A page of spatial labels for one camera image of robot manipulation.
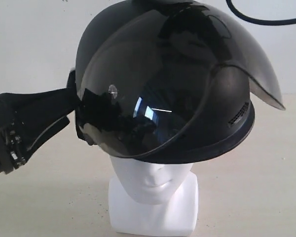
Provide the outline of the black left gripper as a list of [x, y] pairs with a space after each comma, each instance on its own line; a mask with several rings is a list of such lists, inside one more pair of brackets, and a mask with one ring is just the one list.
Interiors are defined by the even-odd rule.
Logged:
[[[0, 173], [9, 174], [25, 165], [44, 143], [69, 125], [67, 115], [78, 103], [75, 90], [70, 88], [32, 94], [0, 94]], [[52, 123], [26, 145], [25, 154], [16, 118], [21, 123]]]

